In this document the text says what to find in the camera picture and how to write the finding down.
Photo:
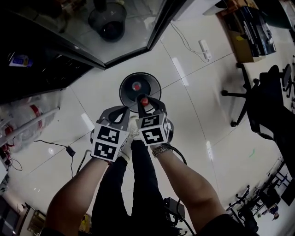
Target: shoe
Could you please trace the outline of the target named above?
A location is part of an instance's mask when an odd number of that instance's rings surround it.
[[[141,140],[140,135],[139,135],[139,130],[136,124],[136,120],[138,119],[138,117],[136,116],[131,116],[129,119],[129,136],[133,139],[133,140]]]

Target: leg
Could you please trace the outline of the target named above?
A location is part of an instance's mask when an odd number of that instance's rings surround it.
[[[127,161],[118,157],[103,176],[92,210],[94,235],[106,235],[110,231],[119,235],[126,227],[129,217],[121,193],[126,166]]]
[[[272,206],[272,203],[270,202],[269,196],[265,192],[261,192],[259,194],[260,200],[265,204],[267,208],[270,208]]]
[[[241,222],[241,220],[238,218],[238,216],[236,215],[236,213],[235,213],[235,211],[234,211],[234,209],[230,209],[230,211],[232,212],[232,214],[235,216],[235,218],[236,218],[236,220],[240,223],[240,224],[242,224],[243,225],[243,223]]]
[[[165,226],[164,201],[158,188],[158,181],[148,148],[141,140],[131,144],[134,169],[134,190],[132,218],[141,222],[153,219],[153,224]]]
[[[222,96],[230,96],[230,97],[246,98],[246,94],[229,93],[227,90],[222,90],[221,95]]]

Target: forearm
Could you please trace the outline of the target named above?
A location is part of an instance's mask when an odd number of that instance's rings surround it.
[[[168,179],[186,206],[197,233],[215,217],[225,214],[211,184],[185,165],[172,151],[158,155]]]
[[[217,198],[211,184],[184,164],[172,151],[161,153],[158,160],[175,193],[185,205],[195,205],[208,199]]]
[[[105,161],[92,158],[63,186],[49,205],[46,227],[60,229],[68,223],[79,227],[81,218],[90,206],[94,191],[106,167]]]

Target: wristwatch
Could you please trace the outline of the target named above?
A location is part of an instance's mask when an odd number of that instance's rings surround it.
[[[153,156],[157,158],[157,156],[163,152],[171,150],[168,146],[160,145],[153,150]]]

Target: black office chair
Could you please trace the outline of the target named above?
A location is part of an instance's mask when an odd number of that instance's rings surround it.
[[[260,79],[254,79],[251,87],[245,67],[237,63],[244,75],[245,94],[228,93],[223,90],[222,96],[246,98],[242,112],[237,122],[239,125],[244,115],[248,114],[251,130],[261,137],[276,142],[286,163],[290,175],[295,178],[295,115],[283,104],[282,84],[286,84],[291,75],[291,67],[287,65],[283,72],[274,65],[267,73],[261,73]]]

